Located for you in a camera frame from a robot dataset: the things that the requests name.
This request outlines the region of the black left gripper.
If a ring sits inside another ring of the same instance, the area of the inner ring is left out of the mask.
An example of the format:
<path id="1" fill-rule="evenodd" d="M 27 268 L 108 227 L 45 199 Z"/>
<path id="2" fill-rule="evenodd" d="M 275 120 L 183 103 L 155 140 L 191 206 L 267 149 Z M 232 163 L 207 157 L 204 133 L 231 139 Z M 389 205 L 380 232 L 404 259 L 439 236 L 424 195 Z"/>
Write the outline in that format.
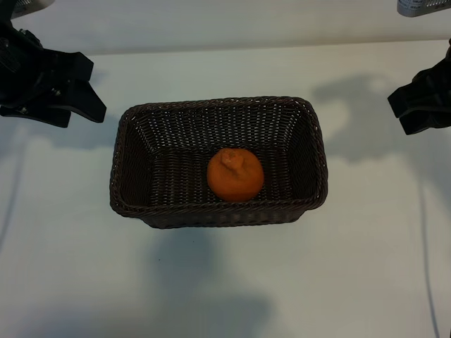
<path id="1" fill-rule="evenodd" d="M 66 103 L 71 111 L 103 123 L 106 106 L 90 81 L 94 63 L 80 52 L 45 49 L 28 30 L 1 23 L 1 116 L 24 118 L 67 128 L 71 112 L 60 108 L 7 108 L 21 106 L 69 80 Z"/>

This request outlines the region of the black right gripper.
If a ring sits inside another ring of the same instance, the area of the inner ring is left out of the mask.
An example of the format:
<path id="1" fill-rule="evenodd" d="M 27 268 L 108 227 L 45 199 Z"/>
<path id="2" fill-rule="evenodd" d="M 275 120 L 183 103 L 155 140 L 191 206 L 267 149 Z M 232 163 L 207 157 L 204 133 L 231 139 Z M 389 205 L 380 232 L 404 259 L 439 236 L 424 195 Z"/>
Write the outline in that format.
<path id="1" fill-rule="evenodd" d="M 416 78 L 423 80 L 428 91 L 434 96 L 434 111 L 446 113 L 418 113 L 425 111 L 423 105 L 425 88 L 418 83 L 410 83 L 397 88 L 388 103 L 407 135 L 417 134 L 429 128 L 440 129 L 450 126 L 450 46 L 443 60 L 432 68 L 421 70 Z"/>

